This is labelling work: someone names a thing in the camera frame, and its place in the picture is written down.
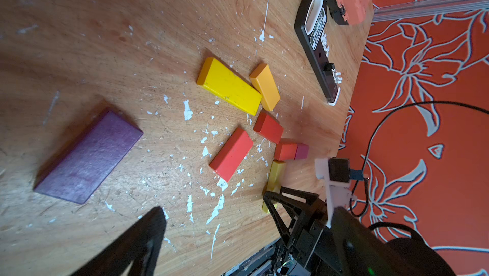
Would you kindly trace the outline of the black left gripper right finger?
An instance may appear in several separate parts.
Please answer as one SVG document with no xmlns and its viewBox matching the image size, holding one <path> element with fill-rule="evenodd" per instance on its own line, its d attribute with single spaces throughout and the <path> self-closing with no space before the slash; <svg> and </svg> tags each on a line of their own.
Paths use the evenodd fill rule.
<svg viewBox="0 0 489 276">
<path fill-rule="evenodd" d="M 343 275 L 420 275 L 342 207 L 334 210 L 331 231 Z"/>
</svg>

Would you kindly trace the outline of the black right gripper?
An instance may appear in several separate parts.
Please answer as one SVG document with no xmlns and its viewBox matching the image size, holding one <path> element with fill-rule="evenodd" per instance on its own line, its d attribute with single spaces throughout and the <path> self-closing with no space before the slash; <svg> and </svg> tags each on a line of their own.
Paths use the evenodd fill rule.
<svg viewBox="0 0 489 276">
<path fill-rule="evenodd" d="M 301 267 L 311 275 L 338 274 L 337 251 L 327 227 L 327 207 L 318 194 L 281 187 L 279 193 L 266 191 L 263 201 L 283 243 Z M 275 203 L 291 218 L 289 225 L 281 218 Z"/>
</svg>

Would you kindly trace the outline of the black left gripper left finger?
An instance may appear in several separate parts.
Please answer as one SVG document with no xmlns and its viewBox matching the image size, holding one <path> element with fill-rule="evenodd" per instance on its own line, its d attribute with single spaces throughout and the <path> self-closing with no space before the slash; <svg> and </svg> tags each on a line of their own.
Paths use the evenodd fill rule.
<svg viewBox="0 0 489 276">
<path fill-rule="evenodd" d="M 154 207 L 73 275 L 154 275 L 165 230 L 164 210 Z"/>
</svg>

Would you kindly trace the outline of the lime yellow long block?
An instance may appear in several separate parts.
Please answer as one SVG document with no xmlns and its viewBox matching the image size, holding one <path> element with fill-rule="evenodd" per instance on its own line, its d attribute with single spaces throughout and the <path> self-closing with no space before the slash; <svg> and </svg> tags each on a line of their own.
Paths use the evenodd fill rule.
<svg viewBox="0 0 489 276">
<path fill-rule="evenodd" d="M 274 160 L 269 172 L 269 179 L 264 189 L 264 193 L 267 191 L 279 193 L 281 189 L 281 178 L 283 177 L 286 169 L 285 161 Z"/>
</svg>

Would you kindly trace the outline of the red cube block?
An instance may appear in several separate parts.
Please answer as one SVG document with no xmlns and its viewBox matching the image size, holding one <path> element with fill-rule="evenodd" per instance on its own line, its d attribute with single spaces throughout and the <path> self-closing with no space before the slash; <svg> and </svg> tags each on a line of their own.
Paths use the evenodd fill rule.
<svg viewBox="0 0 489 276">
<path fill-rule="evenodd" d="M 294 142 L 280 142 L 276 145 L 274 159 L 278 161 L 294 160 L 298 144 Z"/>
</svg>

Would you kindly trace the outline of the small magenta block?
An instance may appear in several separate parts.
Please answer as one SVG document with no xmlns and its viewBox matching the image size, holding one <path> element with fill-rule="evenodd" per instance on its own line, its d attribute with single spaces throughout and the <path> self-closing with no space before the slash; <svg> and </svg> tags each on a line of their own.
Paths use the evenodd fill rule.
<svg viewBox="0 0 489 276">
<path fill-rule="evenodd" d="M 309 145 L 304 143 L 297 144 L 297 151 L 295 154 L 295 160 L 305 160 L 309 154 Z"/>
</svg>

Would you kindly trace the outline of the long red block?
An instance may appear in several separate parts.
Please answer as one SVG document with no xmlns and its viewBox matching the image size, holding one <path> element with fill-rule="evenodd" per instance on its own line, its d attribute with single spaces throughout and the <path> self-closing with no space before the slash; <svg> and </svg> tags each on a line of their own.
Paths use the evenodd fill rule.
<svg viewBox="0 0 489 276">
<path fill-rule="evenodd" d="M 229 182 L 253 146 L 243 128 L 237 128 L 210 163 L 210 168 L 225 182 Z"/>
</svg>

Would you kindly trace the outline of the small red block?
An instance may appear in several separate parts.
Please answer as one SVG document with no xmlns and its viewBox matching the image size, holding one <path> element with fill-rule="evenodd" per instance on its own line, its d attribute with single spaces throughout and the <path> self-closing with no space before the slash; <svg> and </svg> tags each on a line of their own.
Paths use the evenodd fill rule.
<svg viewBox="0 0 489 276">
<path fill-rule="evenodd" d="M 266 111 L 262 111 L 253 130 L 272 143 L 278 144 L 284 132 L 283 126 Z"/>
</svg>

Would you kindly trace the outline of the dark purple block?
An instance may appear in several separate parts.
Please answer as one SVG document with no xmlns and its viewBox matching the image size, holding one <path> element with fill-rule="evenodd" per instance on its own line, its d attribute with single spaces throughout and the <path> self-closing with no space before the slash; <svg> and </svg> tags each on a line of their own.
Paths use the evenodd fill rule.
<svg viewBox="0 0 489 276">
<path fill-rule="evenodd" d="M 142 136 L 137 126 L 105 109 L 47 166 L 33 191 L 84 204 Z"/>
</svg>

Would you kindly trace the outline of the orange block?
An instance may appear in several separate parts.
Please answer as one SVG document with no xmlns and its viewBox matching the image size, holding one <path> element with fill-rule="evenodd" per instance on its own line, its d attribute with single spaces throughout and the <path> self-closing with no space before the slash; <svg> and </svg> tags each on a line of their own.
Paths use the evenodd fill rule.
<svg viewBox="0 0 489 276">
<path fill-rule="evenodd" d="M 268 64 L 262 63 L 250 74 L 252 85 L 262 95 L 262 107 L 272 112 L 280 101 L 280 94 Z"/>
</svg>

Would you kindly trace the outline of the bright yellow block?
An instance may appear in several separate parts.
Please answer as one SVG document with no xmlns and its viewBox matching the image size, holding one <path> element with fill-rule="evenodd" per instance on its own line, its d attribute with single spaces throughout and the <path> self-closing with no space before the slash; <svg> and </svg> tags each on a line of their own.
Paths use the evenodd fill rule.
<svg viewBox="0 0 489 276">
<path fill-rule="evenodd" d="M 258 112 L 262 95 L 217 58 L 204 61 L 197 85 L 249 115 Z"/>
</svg>

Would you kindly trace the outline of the aluminium frame post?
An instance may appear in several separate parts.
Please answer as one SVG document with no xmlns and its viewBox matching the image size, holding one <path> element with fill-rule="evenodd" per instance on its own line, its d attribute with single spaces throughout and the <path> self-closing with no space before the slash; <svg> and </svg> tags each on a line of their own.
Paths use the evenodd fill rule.
<svg viewBox="0 0 489 276">
<path fill-rule="evenodd" d="M 486 8 L 488 0 L 422 0 L 379 8 L 374 11 L 373 23 Z"/>
</svg>

